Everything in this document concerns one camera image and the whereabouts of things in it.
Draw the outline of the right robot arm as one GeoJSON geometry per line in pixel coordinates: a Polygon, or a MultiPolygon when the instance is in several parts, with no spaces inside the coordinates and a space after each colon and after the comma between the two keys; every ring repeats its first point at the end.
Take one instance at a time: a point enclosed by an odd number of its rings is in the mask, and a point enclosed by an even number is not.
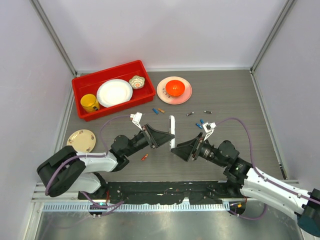
{"type": "Polygon", "coordinates": [[[229,140],[215,147],[200,133],[197,137],[172,147],[170,151],[185,162],[203,158],[222,167],[228,182],[225,190],[230,197],[243,195],[256,199],[286,214],[310,235],[320,236],[318,189],[301,189],[264,173],[240,158],[239,151],[229,140]]]}

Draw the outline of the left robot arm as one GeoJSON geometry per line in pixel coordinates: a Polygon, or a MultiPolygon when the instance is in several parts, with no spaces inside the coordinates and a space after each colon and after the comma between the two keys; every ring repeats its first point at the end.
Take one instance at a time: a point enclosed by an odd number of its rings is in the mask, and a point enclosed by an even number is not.
{"type": "Polygon", "coordinates": [[[45,186],[46,196],[54,198],[72,190],[100,200],[107,188],[99,172],[118,172],[129,164],[129,156],[145,147],[159,148],[174,138],[174,133],[146,124],[133,138],[118,135],[108,152],[77,152],[67,145],[40,164],[36,172],[45,186]]]}

